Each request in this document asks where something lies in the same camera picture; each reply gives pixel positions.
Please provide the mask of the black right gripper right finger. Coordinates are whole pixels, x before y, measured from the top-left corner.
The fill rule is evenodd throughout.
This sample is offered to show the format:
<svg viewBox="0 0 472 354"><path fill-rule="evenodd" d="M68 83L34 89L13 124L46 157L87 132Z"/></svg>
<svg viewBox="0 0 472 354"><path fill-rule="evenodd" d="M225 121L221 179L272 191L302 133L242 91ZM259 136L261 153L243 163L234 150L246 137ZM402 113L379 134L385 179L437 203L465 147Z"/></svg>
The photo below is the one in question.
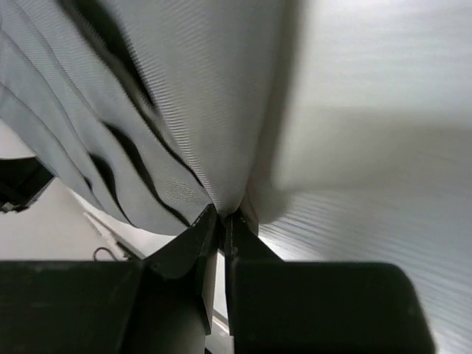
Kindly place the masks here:
<svg viewBox="0 0 472 354"><path fill-rule="evenodd" d="M233 335L235 329L235 301L232 291L234 289L232 266L238 261L269 260L280 261L277 256L250 228L248 221L242 213L232 213L223 221L221 232L221 254L224 256L225 267L225 295L228 313L229 334Z"/></svg>

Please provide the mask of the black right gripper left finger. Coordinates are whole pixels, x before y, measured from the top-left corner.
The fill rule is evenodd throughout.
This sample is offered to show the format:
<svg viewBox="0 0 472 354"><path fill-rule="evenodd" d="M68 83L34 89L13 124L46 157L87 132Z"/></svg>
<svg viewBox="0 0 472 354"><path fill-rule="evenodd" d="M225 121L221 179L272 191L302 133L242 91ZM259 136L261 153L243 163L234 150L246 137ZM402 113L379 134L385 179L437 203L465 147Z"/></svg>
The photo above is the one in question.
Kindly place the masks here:
<svg viewBox="0 0 472 354"><path fill-rule="evenodd" d="M218 214L210 204L187 230L144 259L163 280L185 283L206 334L212 329L217 252Z"/></svg>

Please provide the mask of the grey pleated skirt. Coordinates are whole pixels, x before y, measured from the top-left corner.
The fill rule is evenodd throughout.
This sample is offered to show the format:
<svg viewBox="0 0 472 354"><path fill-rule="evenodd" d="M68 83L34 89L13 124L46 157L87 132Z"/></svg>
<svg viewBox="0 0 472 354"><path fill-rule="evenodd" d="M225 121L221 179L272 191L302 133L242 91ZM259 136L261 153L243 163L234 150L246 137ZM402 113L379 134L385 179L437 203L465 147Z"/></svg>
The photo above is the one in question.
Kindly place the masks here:
<svg viewBox="0 0 472 354"><path fill-rule="evenodd" d="M257 225L299 1L3 1L1 119L118 221Z"/></svg>

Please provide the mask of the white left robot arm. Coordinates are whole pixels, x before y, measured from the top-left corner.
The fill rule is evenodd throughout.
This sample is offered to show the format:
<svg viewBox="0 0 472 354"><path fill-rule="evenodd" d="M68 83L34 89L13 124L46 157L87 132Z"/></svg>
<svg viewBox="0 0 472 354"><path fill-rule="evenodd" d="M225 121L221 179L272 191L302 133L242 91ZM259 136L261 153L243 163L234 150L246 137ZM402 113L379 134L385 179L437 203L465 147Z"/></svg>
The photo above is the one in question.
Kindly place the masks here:
<svg viewBox="0 0 472 354"><path fill-rule="evenodd" d="M1 159L1 213L29 209L54 178L35 157Z"/></svg>

